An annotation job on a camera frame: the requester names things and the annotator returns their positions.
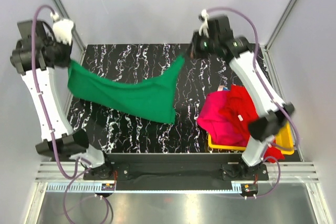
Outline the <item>green t shirt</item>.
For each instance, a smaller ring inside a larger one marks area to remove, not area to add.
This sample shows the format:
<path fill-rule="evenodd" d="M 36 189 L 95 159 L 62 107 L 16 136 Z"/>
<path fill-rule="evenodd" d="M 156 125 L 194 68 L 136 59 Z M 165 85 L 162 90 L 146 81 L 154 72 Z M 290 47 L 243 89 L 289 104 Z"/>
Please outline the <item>green t shirt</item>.
<path fill-rule="evenodd" d="M 100 77 L 72 60 L 68 89 L 78 99 L 149 121 L 173 124 L 175 90 L 184 63 L 184 57 L 179 55 L 160 76 L 129 84 Z"/>

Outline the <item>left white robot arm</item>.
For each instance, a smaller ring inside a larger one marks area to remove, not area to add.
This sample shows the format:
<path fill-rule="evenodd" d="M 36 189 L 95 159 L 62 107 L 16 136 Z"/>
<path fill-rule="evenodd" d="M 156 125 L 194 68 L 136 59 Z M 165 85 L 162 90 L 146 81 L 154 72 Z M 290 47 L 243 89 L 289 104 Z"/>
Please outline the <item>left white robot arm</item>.
<path fill-rule="evenodd" d="M 49 26 L 43 20 L 27 20 L 17 26 L 21 39 L 10 62 L 28 88 L 39 118 L 41 143 L 35 146 L 37 153 L 56 160 L 79 160 L 91 168 L 90 175 L 109 179 L 113 167 L 106 154 L 89 144 L 84 130 L 73 130 L 56 90 L 55 67 L 70 65 L 73 21 L 62 18 Z"/>

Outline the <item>red t shirt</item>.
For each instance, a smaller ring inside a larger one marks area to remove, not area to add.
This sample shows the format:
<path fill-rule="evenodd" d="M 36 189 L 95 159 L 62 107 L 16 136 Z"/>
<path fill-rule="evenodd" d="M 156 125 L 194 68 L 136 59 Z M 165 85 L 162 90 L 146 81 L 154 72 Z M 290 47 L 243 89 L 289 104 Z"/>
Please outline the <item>red t shirt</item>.
<path fill-rule="evenodd" d="M 254 103 L 245 87 L 232 85 L 227 92 L 224 107 L 219 114 L 227 121 L 225 133 L 217 137 L 217 143 L 246 147 L 250 138 L 248 124 L 259 119 Z"/>

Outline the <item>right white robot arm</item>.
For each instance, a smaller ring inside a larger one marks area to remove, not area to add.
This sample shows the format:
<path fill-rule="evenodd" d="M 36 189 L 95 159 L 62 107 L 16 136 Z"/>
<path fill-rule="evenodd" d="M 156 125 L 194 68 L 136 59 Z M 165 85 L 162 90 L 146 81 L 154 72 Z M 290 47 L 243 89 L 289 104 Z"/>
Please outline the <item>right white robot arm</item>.
<path fill-rule="evenodd" d="M 210 18 L 203 13 L 199 19 L 201 26 L 193 33 L 188 56 L 223 58 L 241 80 L 256 108 L 258 119 L 248 125 L 250 139 L 236 169 L 242 179 L 250 180 L 256 176 L 266 148 L 290 120 L 295 107 L 275 92 L 256 62 L 258 46 L 244 36 L 234 37 L 226 15 Z"/>

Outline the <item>magenta t shirt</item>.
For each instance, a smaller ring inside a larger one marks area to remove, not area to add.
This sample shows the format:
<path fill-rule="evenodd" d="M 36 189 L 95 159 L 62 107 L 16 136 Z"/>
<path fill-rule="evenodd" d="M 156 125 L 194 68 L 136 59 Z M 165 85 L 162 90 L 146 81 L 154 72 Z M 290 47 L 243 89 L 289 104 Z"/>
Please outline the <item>magenta t shirt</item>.
<path fill-rule="evenodd" d="M 235 132 L 232 123 L 219 112 L 226 104 L 228 95 L 228 90 L 208 94 L 197 118 L 197 124 L 211 135 L 216 145 L 245 147 L 247 142 L 244 137 Z"/>

